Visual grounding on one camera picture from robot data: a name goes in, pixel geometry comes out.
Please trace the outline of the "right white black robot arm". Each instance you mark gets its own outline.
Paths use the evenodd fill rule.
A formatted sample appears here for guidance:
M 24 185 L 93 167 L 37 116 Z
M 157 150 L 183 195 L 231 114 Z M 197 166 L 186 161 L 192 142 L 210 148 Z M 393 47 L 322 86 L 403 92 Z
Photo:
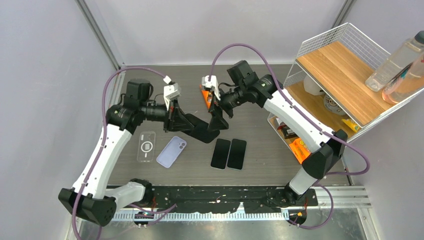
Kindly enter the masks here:
M 282 120 L 306 144 L 310 152 L 301 169 L 285 186 L 285 199 L 291 205 L 299 205 L 306 192 L 321 180 L 339 161 L 344 153 L 343 143 L 348 135 L 342 129 L 334 131 L 303 108 L 271 74 L 258 77 L 247 61 L 241 60 L 227 69 L 233 84 L 227 92 L 219 88 L 216 76 L 202 77 L 201 86 L 212 93 L 208 109 L 211 120 L 208 131 L 227 130 L 233 109 L 246 103 L 264 108 Z

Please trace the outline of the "orange razor box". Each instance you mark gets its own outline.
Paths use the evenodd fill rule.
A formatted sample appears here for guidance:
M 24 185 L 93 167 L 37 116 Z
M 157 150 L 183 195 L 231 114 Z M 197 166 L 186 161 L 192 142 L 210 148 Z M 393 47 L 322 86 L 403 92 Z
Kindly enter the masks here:
M 213 102 L 214 92 L 211 90 L 211 88 L 207 88 L 203 85 L 200 85 L 199 88 L 206 104 L 206 108 L 209 110 Z

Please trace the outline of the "lilac phone case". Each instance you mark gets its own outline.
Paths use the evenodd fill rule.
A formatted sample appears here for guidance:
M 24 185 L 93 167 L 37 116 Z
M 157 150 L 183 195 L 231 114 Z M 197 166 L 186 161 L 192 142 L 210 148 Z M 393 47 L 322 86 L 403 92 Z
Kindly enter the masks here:
M 187 142 L 174 136 L 156 158 L 156 162 L 165 168 L 170 168 L 187 146 Z

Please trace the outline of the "clear phone case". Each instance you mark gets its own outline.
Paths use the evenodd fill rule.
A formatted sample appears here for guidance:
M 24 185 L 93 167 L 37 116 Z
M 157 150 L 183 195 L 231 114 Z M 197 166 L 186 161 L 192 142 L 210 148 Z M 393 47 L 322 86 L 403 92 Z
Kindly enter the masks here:
M 148 163 L 155 156 L 156 133 L 154 131 L 143 131 L 139 136 L 137 161 Z

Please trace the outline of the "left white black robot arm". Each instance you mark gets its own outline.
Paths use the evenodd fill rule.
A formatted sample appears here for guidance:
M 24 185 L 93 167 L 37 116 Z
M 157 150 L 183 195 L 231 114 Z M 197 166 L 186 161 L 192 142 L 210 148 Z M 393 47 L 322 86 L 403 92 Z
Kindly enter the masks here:
M 117 210 L 134 202 L 141 207 L 148 207 L 153 202 L 151 184 L 146 180 L 132 179 L 124 186 L 107 190 L 122 150 L 143 121 L 162 122 L 166 132 L 195 128 L 180 109 L 181 88 L 177 83 L 170 81 L 164 86 L 163 104 L 157 104 L 151 98 L 153 90 L 148 80 L 130 80 L 118 104 L 106 111 L 106 126 L 86 167 L 71 188 L 63 188 L 58 194 L 59 201 L 69 213 L 104 227 Z

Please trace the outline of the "bare black phone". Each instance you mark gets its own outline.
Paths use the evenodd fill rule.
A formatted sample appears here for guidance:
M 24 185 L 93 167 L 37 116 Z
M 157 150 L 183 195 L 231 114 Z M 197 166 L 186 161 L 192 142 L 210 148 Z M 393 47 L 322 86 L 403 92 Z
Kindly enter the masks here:
M 209 124 L 203 121 L 202 119 L 194 116 L 193 114 L 187 113 L 185 117 L 187 120 L 191 122 L 194 128 L 192 130 L 183 131 L 184 134 L 206 144 L 211 143 L 220 135 L 219 130 L 209 131 L 208 130 Z

